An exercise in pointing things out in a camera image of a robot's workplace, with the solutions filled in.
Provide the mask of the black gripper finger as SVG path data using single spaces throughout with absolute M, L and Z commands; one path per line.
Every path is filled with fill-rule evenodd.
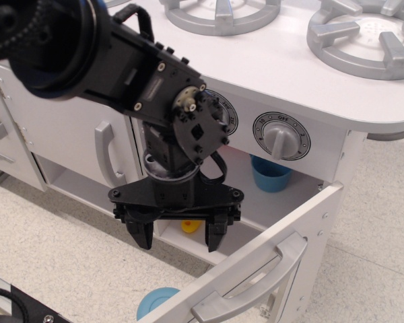
M 220 247 L 227 228 L 228 217 L 226 215 L 216 215 L 205 221 L 205 243 L 208 252 L 215 252 Z
M 140 248 L 143 248 L 145 250 L 150 250 L 152 248 L 154 236 L 153 219 L 150 219 L 149 217 L 147 219 L 136 219 L 130 216 L 126 216 L 125 225 L 127 231 Z

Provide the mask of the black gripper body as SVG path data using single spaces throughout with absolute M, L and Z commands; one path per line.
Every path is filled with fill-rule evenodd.
M 123 221 L 152 223 L 158 219 L 240 219 L 244 193 L 225 184 L 206 184 L 198 176 L 172 184 L 149 177 L 113 188 L 108 197 L 114 214 Z

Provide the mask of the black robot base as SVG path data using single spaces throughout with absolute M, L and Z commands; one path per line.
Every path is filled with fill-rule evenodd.
M 70 322 L 70 320 L 0 278 L 0 322 Z

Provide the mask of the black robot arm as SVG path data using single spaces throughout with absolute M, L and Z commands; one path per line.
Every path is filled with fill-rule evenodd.
M 137 244 L 152 246 L 159 219 L 202 220 L 209 251 L 240 219 L 243 192 L 201 172 L 229 142 L 224 111 L 200 74 L 154 40 L 151 18 L 131 3 L 0 1 L 0 60 L 33 95 L 97 102 L 142 122 L 147 177 L 114 184 L 114 216 Z

